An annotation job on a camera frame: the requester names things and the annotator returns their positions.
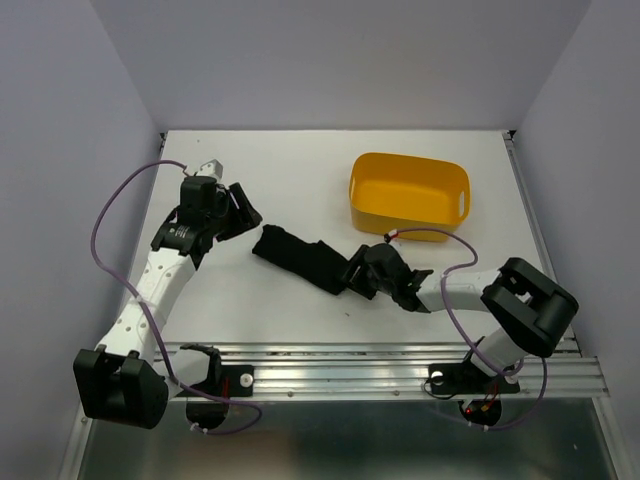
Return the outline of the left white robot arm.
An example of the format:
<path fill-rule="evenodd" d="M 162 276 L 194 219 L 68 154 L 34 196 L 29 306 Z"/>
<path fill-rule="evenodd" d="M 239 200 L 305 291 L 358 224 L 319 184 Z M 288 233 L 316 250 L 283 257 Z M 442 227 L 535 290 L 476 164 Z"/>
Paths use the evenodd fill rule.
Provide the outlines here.
<path fill-rule="evenodd" d="M 217 241 L 260 225 L 261 215 L 240 184 L 188 176 L 179 203 L 154 235 L 137 284 L 114 325 L 73 363 L 81 404 L 91 419 L 152 429 L 170 399 L 186 392 L 226 407 L 218 349 L 197 343 L 169 354 L 161 332 L 184 287 Z"/>

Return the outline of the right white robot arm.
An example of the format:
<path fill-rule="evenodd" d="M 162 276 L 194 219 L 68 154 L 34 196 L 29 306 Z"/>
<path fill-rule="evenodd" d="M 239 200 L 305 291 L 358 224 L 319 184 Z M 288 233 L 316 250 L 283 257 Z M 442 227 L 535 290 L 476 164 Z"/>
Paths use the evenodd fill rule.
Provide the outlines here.
<path fill-rule="evenodd" d="M 519 257 L 493 270 L 464 273 L 464 264 L 442 272 L 409 267 L 388 243 L 362 246 L 339 281 L 368 299 L 382 292 L 409 312 L 445 311 L 469 345 L 460 366 L 463 384 L 482 390 L 497 376 L 511 376 L 528 355 L 550 357 L 579 310 L 575 297 Z M 477 342 L 455 312 L 486 312 L 499 327 Z"/>

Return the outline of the yellow plastic basket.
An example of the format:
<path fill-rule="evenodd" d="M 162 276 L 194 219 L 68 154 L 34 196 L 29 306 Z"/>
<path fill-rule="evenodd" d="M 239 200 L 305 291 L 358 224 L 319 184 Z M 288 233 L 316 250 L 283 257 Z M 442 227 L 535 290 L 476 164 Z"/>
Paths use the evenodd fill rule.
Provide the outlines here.
<path fill-rule="evenodd" d="M 369 152 L 353 164 L 348 198 L 355 229 L 444 242 L 471 210 L 471 183 L 460 165 L 438 159 Z"/>

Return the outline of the aluminium mounting rail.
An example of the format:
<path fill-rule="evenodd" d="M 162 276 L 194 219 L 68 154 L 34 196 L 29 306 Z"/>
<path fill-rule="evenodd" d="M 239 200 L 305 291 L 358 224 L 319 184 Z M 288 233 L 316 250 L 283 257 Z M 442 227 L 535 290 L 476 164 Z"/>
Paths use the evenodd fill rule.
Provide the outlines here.
<path fill-rule="evenodd" d="M 217 348 L 223 365 L 254 367 L 254 402 L 434 400 L 422 390 L 430 367 L 458 363 L 468 351 L 461 343 L 222 343 Z M 561 342 L 547 366 L 544 399 L 609 396 L 598 360 L 581 356 L 575 341 Z M 527 357 L 518 381 L 520 392 L 513 397 L 535 399 L 541 360 Z"/>

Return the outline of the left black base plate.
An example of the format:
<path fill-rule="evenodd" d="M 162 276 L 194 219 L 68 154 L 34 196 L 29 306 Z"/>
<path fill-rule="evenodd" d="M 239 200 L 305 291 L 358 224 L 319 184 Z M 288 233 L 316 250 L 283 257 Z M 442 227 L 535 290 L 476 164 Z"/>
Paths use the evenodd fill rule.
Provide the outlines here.
<path fill-rule="evenodd" d="M 220 379 L 206 379 L 193 385 L 193 388 L 216 397 L 247 398 L 253 395 L 253 365 L 230 365 L 223 363 Z"/>

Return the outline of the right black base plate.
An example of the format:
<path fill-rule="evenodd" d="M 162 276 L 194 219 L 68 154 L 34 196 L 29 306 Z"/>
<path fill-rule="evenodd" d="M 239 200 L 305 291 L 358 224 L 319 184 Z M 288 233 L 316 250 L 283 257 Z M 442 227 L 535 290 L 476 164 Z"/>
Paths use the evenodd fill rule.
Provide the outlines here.
<path fill-rule="evenodd" d="M 518 382 L 509 383 L 499 375 L 487 375 L 469 362 L 431 364 L 424 387 L 436 397 L 520 392 Z"/>

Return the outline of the black t shirt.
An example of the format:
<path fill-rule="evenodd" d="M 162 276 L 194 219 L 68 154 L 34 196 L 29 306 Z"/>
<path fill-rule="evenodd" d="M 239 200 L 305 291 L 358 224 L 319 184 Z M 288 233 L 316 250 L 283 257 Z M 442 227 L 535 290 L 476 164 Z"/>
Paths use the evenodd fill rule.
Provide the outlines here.
<path fill-rule="evenodd" d="M 346 289 L 349 260 L 322 240 L 308 243 L 276 225 L 265 225 L 252 253 L 332 295 Z"/>

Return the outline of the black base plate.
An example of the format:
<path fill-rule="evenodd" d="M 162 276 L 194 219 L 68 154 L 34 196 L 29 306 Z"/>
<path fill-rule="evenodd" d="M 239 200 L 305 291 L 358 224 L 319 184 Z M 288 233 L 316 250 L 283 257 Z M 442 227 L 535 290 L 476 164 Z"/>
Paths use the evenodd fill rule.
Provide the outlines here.
<path fill-rule="evenodd" d="M 509 383 L 499 375 L 487 375 L 469 362 L 431 364 L 424 387 L 436 397 L 520 392 L 518 382 Z"/>
<path fill-rule="evenodd" d="M 220 379 L 206 379 L 193 385 L 193 388 L 216 397 L 247 398 L 253 395 L 253 365 L 230 365 L 223 363 Z"/>

